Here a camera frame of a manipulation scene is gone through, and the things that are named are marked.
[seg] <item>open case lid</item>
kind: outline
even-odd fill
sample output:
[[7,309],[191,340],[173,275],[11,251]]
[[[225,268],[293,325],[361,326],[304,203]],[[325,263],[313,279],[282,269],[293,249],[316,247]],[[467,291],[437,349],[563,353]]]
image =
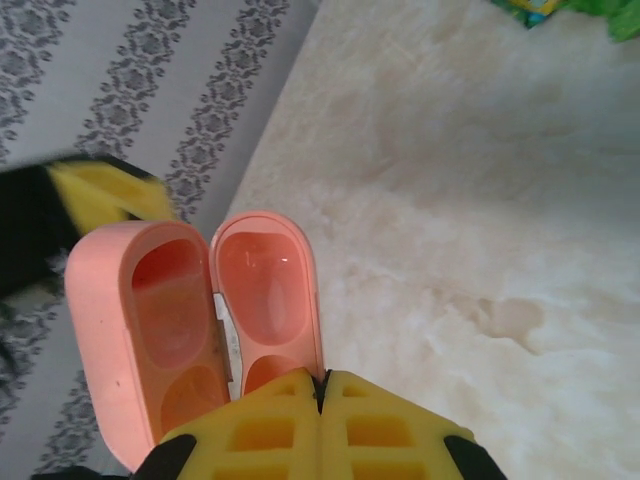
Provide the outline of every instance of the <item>open case lid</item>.
[[76,245],[65,277],[100,431],[132,471],[170,430],[230,401],[213,292],[238,333],[243,393],[299,367],[324,377],[311,248],[280,215],[231,218],[209,252],[186,224],[107,225]]

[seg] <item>yellow and black object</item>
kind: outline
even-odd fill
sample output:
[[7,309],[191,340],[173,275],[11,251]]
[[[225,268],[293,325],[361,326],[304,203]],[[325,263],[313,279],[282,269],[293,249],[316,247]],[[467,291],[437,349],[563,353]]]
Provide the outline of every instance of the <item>yellow and black object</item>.
[[172,220],[153,175],[110,155],[77,154],[0,173],[0,296],[53,274],[51,259],[91,230]]
[[170,432],[133,480],[505,480],[473,434],[348,372],[303,369]]

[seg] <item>beige marble floor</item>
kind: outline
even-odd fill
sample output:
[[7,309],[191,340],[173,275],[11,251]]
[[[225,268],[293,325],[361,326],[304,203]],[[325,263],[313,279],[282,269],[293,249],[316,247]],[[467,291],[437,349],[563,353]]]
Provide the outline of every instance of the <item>beige marble floor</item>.
[[315,250],[327,364],[513,479],[640,476],[640,41],[325,0],[233,212]]

